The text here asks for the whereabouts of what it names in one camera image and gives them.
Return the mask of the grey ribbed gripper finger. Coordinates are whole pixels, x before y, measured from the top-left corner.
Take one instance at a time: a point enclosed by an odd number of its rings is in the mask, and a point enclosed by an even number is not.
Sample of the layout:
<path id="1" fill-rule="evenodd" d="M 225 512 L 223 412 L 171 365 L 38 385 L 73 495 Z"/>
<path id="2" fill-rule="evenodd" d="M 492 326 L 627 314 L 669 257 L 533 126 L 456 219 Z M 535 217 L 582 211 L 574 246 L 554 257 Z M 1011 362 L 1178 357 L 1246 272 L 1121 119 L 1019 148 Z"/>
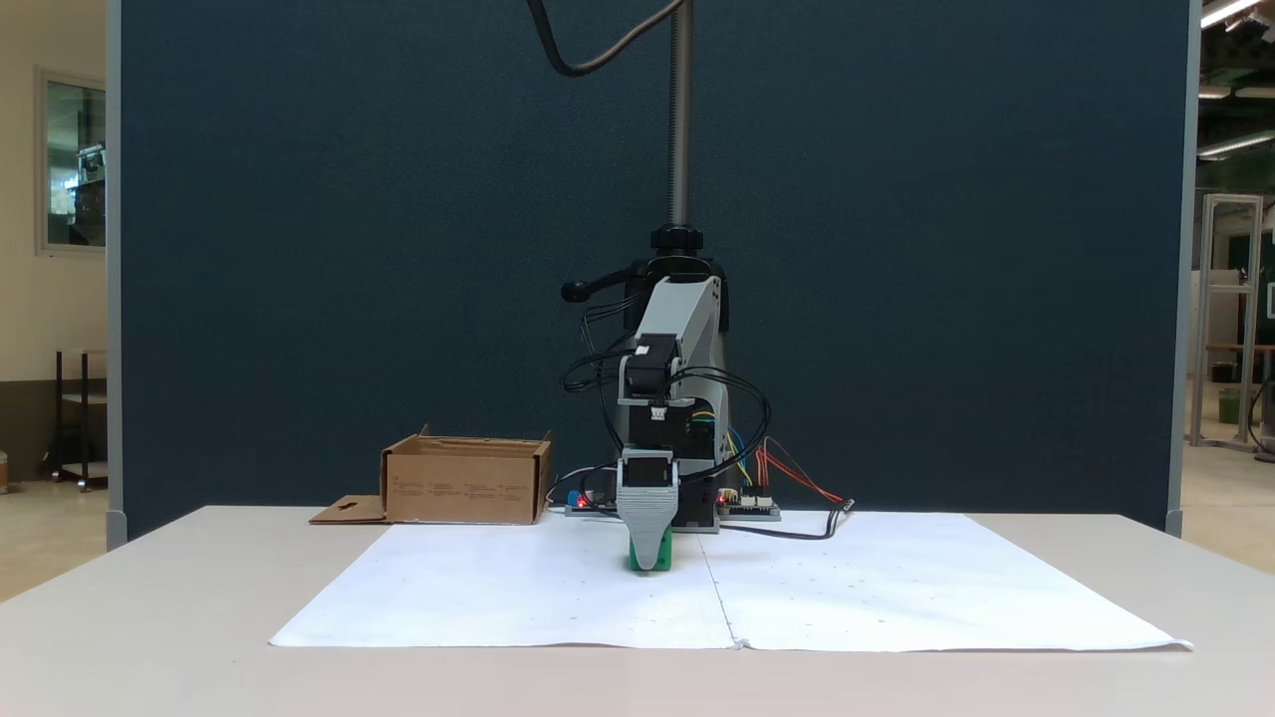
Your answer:
<path id="1" fill-rule="evenodd" d="M 618 515 L 629 527 L 632 572 L 669 572 L 677 490 L 618 492 Z"/>

